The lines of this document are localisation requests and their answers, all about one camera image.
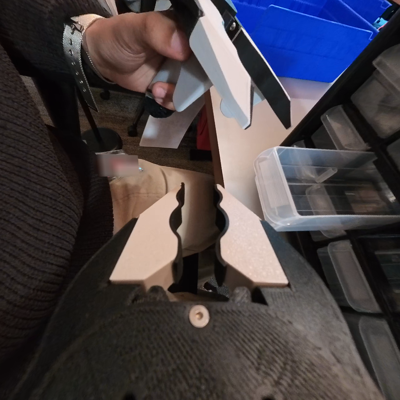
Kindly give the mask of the person's left hand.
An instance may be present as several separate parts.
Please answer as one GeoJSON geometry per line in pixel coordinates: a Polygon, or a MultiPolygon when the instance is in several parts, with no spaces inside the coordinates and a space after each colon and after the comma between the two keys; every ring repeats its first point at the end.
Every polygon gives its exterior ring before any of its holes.
{"type": "Polygon", "coordinates": [[[106,80],[135,92],[150,90],[158,104],[175,110],[175,84],[151,83],[166,58],[183,62],[192,53],[172,11],[98,19],[85,31],[83,48],[106,80]]]}

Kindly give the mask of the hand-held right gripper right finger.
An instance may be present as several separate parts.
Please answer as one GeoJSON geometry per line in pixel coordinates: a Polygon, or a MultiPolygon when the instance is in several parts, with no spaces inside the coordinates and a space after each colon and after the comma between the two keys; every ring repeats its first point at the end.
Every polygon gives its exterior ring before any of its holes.
{"type": "Polygon", "coordinates": [[[217,184],[214,274],[228,289],[288,287],[286,274],[263,228],[262,220],[217,184]]]}

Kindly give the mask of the office chair base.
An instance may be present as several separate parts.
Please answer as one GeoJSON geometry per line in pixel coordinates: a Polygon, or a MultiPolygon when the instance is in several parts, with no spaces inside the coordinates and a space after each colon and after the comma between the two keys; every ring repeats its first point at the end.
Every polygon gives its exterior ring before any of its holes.
{"type": "MultiPolygon", "coordinates": [[[[103,100],[109,100],[110,99],[110,91],[108,89],[102,89],[101,93],[100,93],[100,97],[103,100]]],[[[142,94],[139,96],[139,105],[137,108],[137,111],[134,113],[134,118],[133,118],[133,122],[130,126],[128,126],[127,128],[127,133],[128,136],[130,137],[137,137],[138,136],[138,124],[140,122],[140,119],[142,118],[143,114],[145,113],[145,108],[144,108],[144,101],[145,101],[145,95],[142,94]]]]}

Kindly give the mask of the set of cabinet drawers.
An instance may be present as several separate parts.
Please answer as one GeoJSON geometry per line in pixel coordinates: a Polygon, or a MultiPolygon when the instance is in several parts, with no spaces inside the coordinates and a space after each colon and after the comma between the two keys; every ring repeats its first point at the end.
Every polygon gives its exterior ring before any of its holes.
{"type": "MultiPolygon", "coordinates": [[[[372,61],[373,71],[347,102],[328,109],[312,136],[318,149],[373,158],[336,183],[317,184],[317,205],[338,214],[399,216],[399,44],[372,61]]],[[[399,222],[367,230],[322,231],[323,273],[386,399],[399,399],[399,222]]]]}

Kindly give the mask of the person's left forearm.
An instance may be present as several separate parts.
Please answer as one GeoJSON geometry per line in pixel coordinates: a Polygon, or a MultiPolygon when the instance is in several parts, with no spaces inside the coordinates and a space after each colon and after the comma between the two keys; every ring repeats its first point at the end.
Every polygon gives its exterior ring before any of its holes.
{"type": "Polygon", "coordinates": [[[62,37],[71,17],[111,17],[93,0],[2,0],[0,6],[1,45],[9,57],[52,74],[70,74],[62,37]]]}

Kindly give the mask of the clear plastic drawer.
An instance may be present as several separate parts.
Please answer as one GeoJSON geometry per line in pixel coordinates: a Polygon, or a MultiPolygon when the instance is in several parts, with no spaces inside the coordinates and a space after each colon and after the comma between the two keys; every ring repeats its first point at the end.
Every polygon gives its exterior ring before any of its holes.
{"type": "Polygon", "coordinates": [[[276,231],[346,231],[399,222],[399,201],[371,152],[273,147],[254,161],[264,219],[276,231]]]}

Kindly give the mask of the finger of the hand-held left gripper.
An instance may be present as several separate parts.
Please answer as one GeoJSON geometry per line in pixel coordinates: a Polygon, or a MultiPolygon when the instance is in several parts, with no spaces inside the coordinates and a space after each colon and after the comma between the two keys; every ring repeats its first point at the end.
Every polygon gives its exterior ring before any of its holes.
{"type": "Polygon", "coordinates": [[[247,129],[252,116],[251,78],[227,35],[217,7],[208,0],[194,2],[201,16],[190,35],[190,48],[231,117],[242,129],[247,129]]]}
{"type": "Polygon", "coordinates": [[[251,106],[266,100],[282,125],[291,127],[291,99],[278,77],[238,19],[231,24],[231,41],[251,78],[251,106]]]}

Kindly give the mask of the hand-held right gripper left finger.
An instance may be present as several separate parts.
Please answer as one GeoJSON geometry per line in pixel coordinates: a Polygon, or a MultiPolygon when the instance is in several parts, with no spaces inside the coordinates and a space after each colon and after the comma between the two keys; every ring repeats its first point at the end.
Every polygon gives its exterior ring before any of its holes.
{"type": "Polygon", "coordinates": [[[135,221],[110,276],[113,284],[137,284],[145,291],[153,286],[167,290],[183,271],[182,224],[185,186],[181,183],[135,221]]]}

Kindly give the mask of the person's dark knit sweater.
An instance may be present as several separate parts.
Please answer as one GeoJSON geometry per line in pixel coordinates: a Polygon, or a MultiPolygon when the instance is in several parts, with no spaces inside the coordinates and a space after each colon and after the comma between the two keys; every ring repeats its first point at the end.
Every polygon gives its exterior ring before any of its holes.
{"type": "Polygon", "coordinates": [[[112,237],[107,178],[80,139],[49,129],[1,48],[1,364],[41,331],[69,282],[112,237]]]}

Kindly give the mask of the blue plastic bin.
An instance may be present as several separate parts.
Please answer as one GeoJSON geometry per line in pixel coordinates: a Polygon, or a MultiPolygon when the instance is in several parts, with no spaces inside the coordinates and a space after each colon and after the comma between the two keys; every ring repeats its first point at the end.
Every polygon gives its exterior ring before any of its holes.
{"type": "Polygon", "coordinates": [[[237,18],[278,77],[333,82],[394,10],[384,0],[239,0],[237,18]]]}

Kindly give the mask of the black drawer cabinet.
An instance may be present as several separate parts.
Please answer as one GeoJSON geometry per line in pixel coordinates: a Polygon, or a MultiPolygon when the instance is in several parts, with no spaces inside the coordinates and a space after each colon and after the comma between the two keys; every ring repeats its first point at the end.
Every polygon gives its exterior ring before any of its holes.
{"type": "MultiPolygon", "coordinates": [[[[367,117],[367,110],[374,105],[383,104],[383,89],[372,82],[377,77],[377,67],[373,61],[385,51],[400,43],[400,12],[393,14],[381,33],[356,58],[351,66],[337,79],[319,102],[299,123],[283,145],[294,144],[296,140],[305,140],[306,145],[316,141],[311,139],[312,128],[322,125],[317,118],[333,106],[343,105],[351,122],[359,129],[361,138],[370,146],[377,159],[373,162],[384,182],[388,184],[396,200],[400,199],[399,170],[399,127],[383,136],[377,123],[367,117]]],[[[364,365],[386,399],[399,399],[399,340],[400,340],[400,303],[399,303],[399,222],[378,228],[357,228],[348,230],[337,238],[319,242],[312,239],[310,233],[289,233],[289,242],[311,264],[333,293],[323,268],[329,267],[328,276],[333,277],[333,261],[328,256],[328,247],[337,248],[334,253],[340,260],[351,257],[361,268],[361,277],[366,278],[377,301],[380,311],[367,313],[355,311],[352,306],[340,306],[350,332],[355,340],[357,351],[364,365]]]]}

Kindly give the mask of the black round stand base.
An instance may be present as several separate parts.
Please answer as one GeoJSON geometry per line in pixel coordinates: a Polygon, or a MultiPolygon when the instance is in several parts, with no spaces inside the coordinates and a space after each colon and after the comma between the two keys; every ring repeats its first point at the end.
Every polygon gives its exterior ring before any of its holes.
{"type": "Polygon", "coordinates": [[[82,133],[82,140],[93,153],[122,150],[123,142],[120,135],[110,129],[99,127],[97,130],[87,130],[82,133]]]}

